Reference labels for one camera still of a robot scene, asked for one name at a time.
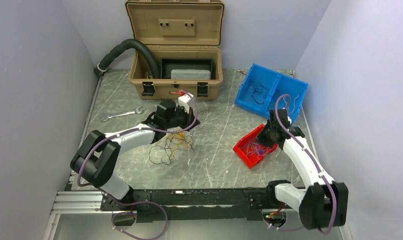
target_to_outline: black hose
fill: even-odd
[[[102,76],[106,70],[108,69],[108,66],[117,58],[119,55],[123,54],[126,50],[128,49],[135,49],[139,53],[141,53],[145,60],[148,63],[148,66],[150,67],[151,74],[153,75],[154,79],[160,79],[161,78],[161,70],[156,62],[155,56],[153,56],[152,52],[147,48],[144,43],[136,40],[136,39],[126,39],[117,46],[115,46],[106,56],[103,57],[103,59],[100,61],[98,64],[98,67],[96,66],[94,68],[94,73],[97,76]]]

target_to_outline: gray marble tabletop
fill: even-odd
[[[92,109],[87,133],[99,130],[111,133],[132,128],[145,120],[156,110],[159,100],[142,100],[128,80],[129,70],[110,70],[100,84]],[[289,180],[297,187],[303,187],[296,167],[280,149],[268,154],[252,169],[234,153],[235,144],[267,119],[234,105],[245,75],[233,69],[224,69],[223,83],[216,100],[198,100],[201,124],[187,133],[192,136],[192,149],[183,141],[173,152],[169,165],[167,153],[161,147],[144,145],[121,156],[116,163],[115,173],[134,189],[204,189],[204,188],[263,188],[272,180]],[[103,113],[119,113],[143,106],[143,114],[131,114],[101,122]],[[300,111],[294,126],[305,133],[312,149],[311,138],[303,111]],[[164,146],[165,137],[158,145]],[[72,190],[86,190],[78,187],[76,179]]]

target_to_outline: blue plastic bin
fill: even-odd
[[[288,115],[294,123],[302,108],[308,84],[266,67],[253,64],[238,90],[235,105],[269,119],[269,111],[275,109],[277,99],[289,94]],[[284,108],[281,100],[278,107]]]

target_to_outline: toolbox latch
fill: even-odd
[[[198,82],[197,83],[197,97],[207,97],[208,96],[208,83]]]
[[[143,81],[142,87],[144,88],[141,94],[142,96],[153,96],[156,92],[152,81]]]

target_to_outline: cable tie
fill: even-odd
[[[100,68],[100,63],[97,63],[97,69],[100,71],[100,72],[102,72],[102,73],[105,73],[105,72],[107,72],[108,71],[108,69],[106,68],[106,69],[104,69],[104,70],[102,70],[101,68]]]

